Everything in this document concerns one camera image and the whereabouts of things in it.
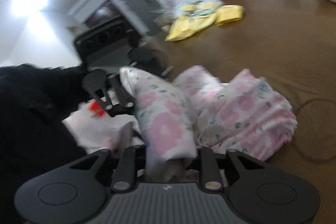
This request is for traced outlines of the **pink floral ruffled garment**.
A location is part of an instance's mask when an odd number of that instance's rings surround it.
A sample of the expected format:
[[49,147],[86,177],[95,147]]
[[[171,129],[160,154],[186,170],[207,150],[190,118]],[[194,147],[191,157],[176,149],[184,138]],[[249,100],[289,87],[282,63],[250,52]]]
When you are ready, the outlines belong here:
[[121,151],[139,132],[151,181],[190,181],[184,168],[199,146],[216,153],[236,149],[264,161],[290,142],[297,128],[287,99],[247,69],[228,83],[202,66],[190,67],[172,82],[132,67],[121,68],[120,78],[135,100],[133,117],[111,118],[90,102],[64,124],[89,153]]

